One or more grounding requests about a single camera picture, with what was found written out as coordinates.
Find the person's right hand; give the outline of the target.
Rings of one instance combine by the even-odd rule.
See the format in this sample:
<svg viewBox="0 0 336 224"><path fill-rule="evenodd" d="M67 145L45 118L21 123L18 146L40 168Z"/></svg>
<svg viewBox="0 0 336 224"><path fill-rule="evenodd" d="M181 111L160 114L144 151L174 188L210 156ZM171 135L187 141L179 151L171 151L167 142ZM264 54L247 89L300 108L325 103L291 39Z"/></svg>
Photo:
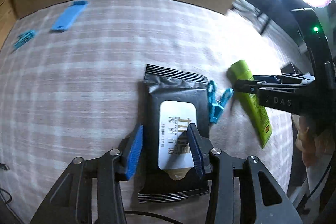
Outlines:
<svg viewBox="0 0 336 224"><path fill-rule="evenodd" d="M333 154L335 142L330 130L318 133L314 121L295 114L291 117L298 131L295 146L302 152L302 160L307 168L315 165L320 157Z"/></svg>

